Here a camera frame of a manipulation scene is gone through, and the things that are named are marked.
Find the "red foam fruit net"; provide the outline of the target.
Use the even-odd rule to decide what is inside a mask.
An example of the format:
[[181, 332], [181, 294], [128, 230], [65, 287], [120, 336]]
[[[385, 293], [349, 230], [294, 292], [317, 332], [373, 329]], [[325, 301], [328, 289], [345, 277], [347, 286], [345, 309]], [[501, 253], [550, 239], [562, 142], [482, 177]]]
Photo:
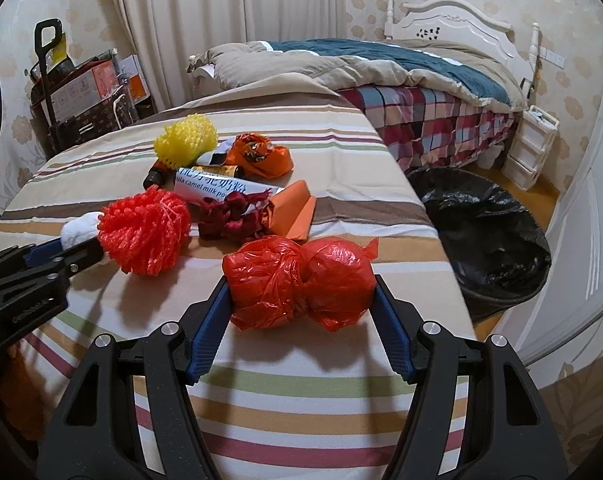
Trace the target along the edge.
[[97, 220], [100, 246], [126, 274], [157, 276], [171, 270], [190, 241], [186, 201], [157, 185], [109, 204]]

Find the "brown bottle yellow label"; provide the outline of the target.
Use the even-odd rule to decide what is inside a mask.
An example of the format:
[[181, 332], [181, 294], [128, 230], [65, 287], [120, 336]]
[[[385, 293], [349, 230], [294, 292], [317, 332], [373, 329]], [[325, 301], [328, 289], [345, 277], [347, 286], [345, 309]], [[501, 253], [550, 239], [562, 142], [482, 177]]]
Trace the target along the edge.
[[150, 167], [143, 181], [143, 188], [148, 190], [152, 186], [158, 188], [167, 188], [174, 182], [175, 170], [168, 167], [164, 162], [156, 159], [154, 165]]

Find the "white camel milk powder sachet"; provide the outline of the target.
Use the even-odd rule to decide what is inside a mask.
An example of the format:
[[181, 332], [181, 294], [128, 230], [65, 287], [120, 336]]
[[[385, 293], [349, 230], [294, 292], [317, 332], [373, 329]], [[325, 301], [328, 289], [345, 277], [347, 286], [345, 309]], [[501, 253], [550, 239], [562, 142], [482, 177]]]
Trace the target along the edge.
[[198, 203], [205, 200], [205, 198], [224, 200], [228, 194], [234, 192], [242, 194], [267, 192], [269, 195], [273, 195], [280, 192], [280, 188], [273, 184], [252, 182], [202, 170], [180, 168], [174, 177], [173, 191], [187, 202]]

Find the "yellow foam fruit net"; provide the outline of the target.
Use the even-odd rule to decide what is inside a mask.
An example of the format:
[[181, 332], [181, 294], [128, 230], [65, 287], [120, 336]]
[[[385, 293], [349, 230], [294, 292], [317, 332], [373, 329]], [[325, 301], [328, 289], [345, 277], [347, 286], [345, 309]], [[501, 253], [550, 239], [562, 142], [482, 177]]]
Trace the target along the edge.
[[172, 170], [190, 167], [202, 154], [212, 152], [219, 136], [213, 122], [203, 114], [190, 114], [164, 127], [154, 141], [157, 159]]

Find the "dark red wrapper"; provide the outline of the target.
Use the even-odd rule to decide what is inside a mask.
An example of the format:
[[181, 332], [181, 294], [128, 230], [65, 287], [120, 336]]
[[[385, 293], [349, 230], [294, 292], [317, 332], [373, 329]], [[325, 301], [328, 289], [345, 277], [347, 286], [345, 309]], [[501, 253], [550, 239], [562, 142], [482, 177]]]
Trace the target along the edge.
[[243, 245], [266, 235], [266, 210], [272, 192], [232, 192], [223, 200], [205, 197], [188, 205], [198, 236]]

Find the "red plastic bag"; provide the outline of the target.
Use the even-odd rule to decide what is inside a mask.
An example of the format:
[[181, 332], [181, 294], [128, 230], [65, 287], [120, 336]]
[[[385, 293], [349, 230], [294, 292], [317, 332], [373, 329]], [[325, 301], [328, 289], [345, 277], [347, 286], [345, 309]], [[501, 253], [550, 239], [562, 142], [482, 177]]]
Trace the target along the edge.
[[341, 237], [249, 242], [222, 261], [231, 321], [240, 330], [269, 330], [307, 316], [332, 333], [356, 324], [373, 301], [378, 256], [376, 238], [365, 246]]

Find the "white crumpled tissue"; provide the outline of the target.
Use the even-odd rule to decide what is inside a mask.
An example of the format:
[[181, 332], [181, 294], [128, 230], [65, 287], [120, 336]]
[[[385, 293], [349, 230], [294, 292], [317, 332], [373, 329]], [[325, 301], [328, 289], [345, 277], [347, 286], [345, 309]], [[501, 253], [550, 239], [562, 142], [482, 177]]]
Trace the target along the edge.
[[67, 250], [77, 246], [98, 234], [98, 224], [100, 223], [100, 211], [90, 211], [82, 214], [79, 218], [74, 218], [64, 224], [60, 231], [60, 244], [62, 249]]

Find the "white wardrobe door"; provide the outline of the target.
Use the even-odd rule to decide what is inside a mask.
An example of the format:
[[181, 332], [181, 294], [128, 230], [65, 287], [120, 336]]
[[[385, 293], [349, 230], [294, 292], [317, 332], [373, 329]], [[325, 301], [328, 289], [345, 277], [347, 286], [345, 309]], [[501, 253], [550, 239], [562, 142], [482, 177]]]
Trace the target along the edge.
[[547, 239], [553, 258], [548, 281], [495, 326], [526, 365], [603, 322], [603, 96], [585, 156], [555, 207]]

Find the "cardboard box with orange print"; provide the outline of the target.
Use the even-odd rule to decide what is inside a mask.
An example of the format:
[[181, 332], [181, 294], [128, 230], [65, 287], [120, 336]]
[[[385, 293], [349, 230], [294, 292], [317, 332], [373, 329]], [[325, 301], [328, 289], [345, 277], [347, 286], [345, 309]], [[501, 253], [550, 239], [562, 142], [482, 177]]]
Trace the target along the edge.
[[98, 63], [52, 93], [56, 120], [66, 122], [70, 117], [79, 116], [108, 98], [118, 87], [114, 63], [111, 60]]

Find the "orange crumpled plastic bag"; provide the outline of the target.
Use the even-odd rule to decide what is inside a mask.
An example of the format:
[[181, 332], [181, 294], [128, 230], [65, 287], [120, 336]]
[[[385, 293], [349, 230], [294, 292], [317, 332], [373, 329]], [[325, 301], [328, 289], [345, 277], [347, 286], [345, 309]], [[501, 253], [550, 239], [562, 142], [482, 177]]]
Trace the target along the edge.
[[276, 145], [267, 136], [242, 133], [236, 136], [224, 162], [243, 169], [246, 176], [277, 179], [294, 169], [288, 148]]

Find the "striped beige table cloth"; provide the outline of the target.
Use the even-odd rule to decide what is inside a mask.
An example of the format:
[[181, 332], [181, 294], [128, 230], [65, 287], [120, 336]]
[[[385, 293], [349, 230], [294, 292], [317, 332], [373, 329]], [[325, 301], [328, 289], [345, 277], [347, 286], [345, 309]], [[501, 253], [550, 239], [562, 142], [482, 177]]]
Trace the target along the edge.
[[307, 242], [190, 234], [156, 276], [93, 266], [69, 306], [16, 351], [0, 387], [8, 426], [38, 444], [69, 377], [99, 333], [148, 334], [228, 276], [239, 305], [210, 372], [188, 394], [227, 479], [377, 479], [413, 389], [388, 364], [369, 281], [460, 336], [473, 329], [438, 235], [365, 116], [309, 78], [276, 76], [157, 114], [63, 152], [10, 203], [0, 250], [43, 243], [80, 214], [141, 192], [152, 141], [172, 122], [207, 116], [221, 139], [259, 133], [292, 156], [284, 184], [303, 181], [317, 206]]

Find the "white plastic drawer unit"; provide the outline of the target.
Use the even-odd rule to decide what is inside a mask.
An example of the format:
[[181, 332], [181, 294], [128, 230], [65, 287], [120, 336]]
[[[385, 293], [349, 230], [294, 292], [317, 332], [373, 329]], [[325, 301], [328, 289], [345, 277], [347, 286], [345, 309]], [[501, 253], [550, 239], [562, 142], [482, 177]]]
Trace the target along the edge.
[[559, 120], [536, 105], [527, 108], [507, 157], [502, 174], [523, 191], [537, 182], [559, 133]]

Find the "red plaid bed sheet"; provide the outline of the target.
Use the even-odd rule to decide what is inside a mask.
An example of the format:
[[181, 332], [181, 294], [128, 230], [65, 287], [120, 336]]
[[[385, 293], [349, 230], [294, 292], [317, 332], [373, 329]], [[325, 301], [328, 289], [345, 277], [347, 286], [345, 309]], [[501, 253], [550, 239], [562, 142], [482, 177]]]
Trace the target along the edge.
[[339, 94], [361, 110], [405, 174], [465, 166], [507, 140], [516, 126], [515, 114], [422, 87], [363, 86]]

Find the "white wooden bed headboard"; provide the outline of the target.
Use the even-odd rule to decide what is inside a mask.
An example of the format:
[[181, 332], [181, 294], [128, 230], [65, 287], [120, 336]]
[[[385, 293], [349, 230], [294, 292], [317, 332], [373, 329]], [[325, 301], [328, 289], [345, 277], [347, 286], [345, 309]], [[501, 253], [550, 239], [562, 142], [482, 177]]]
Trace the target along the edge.
[[387, 0], [387, 38], [449, 41], [471, 47], [500, 62], [521, 86], [532, 84], [540, 54], [541, 27], [537, 22], [531, 24], [526, 55], [519, 54], [514, 35], [510, 23], [492, 18], [465, 0]]

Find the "white wall socket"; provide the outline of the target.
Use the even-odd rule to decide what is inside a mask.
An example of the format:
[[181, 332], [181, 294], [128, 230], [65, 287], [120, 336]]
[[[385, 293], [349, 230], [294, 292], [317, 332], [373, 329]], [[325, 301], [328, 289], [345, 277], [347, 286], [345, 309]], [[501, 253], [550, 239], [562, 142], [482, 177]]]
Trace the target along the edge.
[[544, 61], [547, 61], [554, 66], [563, 70], [565, 68], [566, 58], [563, 55], [560, 55], [546, 47], [539, 48], [539, 58], [542, 58]]

